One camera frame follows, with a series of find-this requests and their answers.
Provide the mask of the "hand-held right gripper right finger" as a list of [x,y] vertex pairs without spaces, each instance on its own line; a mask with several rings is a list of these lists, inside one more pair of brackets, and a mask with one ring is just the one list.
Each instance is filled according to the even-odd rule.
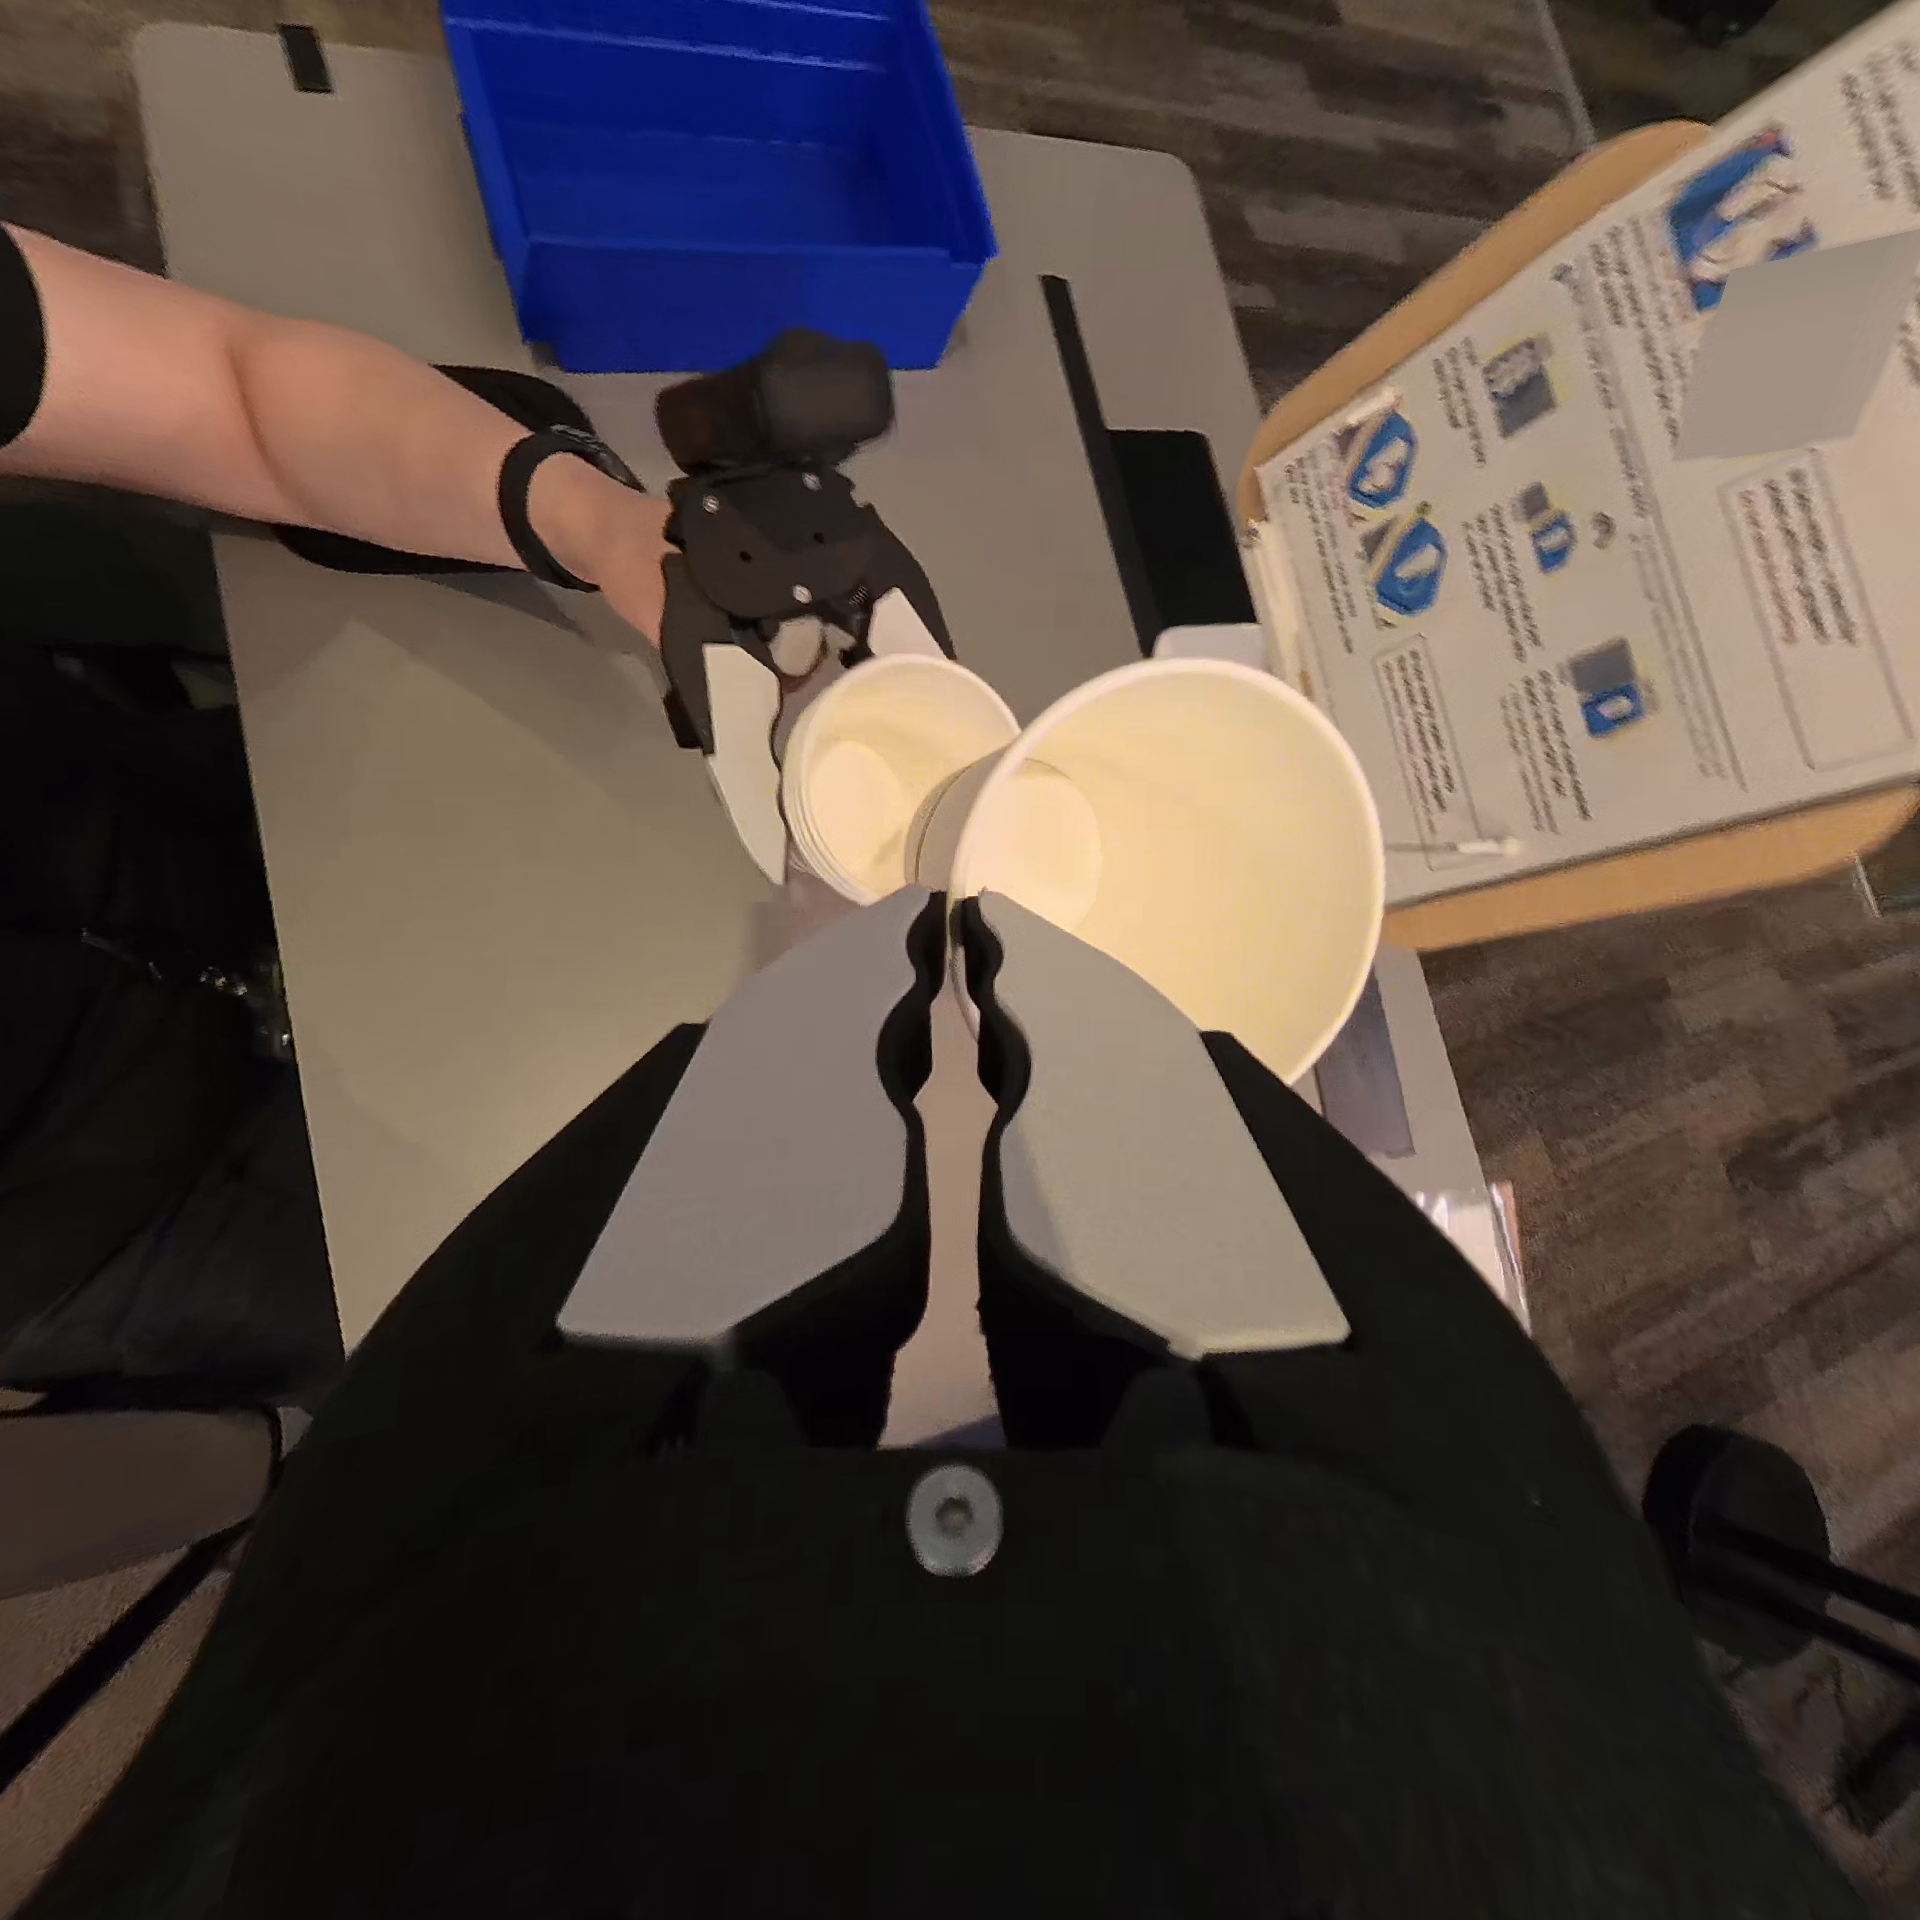
[[1308,1234],[1198,1026],[1001,893],[956,909],[995,1118],[977,1265],[1000,1417],[1094,1445],[1142,1376],[1344,1345]]

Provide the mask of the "blue plastic bin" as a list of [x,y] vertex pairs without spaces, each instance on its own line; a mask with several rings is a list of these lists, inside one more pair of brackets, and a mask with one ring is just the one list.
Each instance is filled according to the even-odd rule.
[[936,367],[996,257],[920,2],[441,5],[520,334],[566,372],[784,328]]

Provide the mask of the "black wristband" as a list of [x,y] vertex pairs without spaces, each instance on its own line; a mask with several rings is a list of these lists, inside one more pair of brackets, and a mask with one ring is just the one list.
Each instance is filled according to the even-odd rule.
[[577,460],[628,492],[644,493],[642,480],[590,428],[553,422],[522,436],[506,454],[496,478],[496,504],[506,537],[522,566],[541,584],[564,591],[600,591],[596,583],[564,566],[540,537],[530,493],[538,471],[553,460]]

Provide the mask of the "person's left hand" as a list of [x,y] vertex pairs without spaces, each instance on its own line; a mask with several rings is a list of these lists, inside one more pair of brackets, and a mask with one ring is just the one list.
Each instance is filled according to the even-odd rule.
[[665,560],[670,542],[667,502],[660,496],[588,474],[570,549],[613,612],[642,640],[658,646],[665,622]]

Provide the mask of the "person's left forearm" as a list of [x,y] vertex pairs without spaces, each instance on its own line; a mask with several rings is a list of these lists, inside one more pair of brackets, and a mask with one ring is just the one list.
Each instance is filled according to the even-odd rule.
[[522,438],[386,343],[4,226],[6,474],[530,568],[500,508]]

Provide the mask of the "printed instruction sheet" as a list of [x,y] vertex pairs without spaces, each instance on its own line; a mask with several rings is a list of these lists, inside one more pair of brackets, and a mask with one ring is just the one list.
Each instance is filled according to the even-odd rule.
[[1918,30],[1568,164],[1300,383],[1238,492],[1386,901],[1916,782]]

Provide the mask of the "person's black clothed torso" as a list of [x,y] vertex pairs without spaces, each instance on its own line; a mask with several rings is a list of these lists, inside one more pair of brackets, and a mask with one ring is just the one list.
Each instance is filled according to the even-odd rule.
[[344,1340],[224,657],[137,545],[4,473],[4,1388],[300,1400]]

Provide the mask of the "black floor stand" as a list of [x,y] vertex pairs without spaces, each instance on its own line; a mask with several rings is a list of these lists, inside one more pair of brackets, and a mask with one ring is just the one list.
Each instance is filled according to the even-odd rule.
[[1717,1650],[1778,1666],[1824,1646],[1916,1692],[1916,1653],[1833,1604],[1916,1633],[1918,1597],[1836,1556],[1818,1485],[1786,1448],[1732,1428],[1683,1428],[1653,1457],[1641,1516],[1699,1636]]

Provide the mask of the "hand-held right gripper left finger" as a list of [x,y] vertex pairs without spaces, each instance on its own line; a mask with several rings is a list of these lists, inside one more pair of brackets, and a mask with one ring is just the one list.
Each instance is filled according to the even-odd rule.
[[566,1344],[757,1370],[809,1441],[878,1445],[928,1306],[946,924],[907,884],[726,996],[558,1314]]

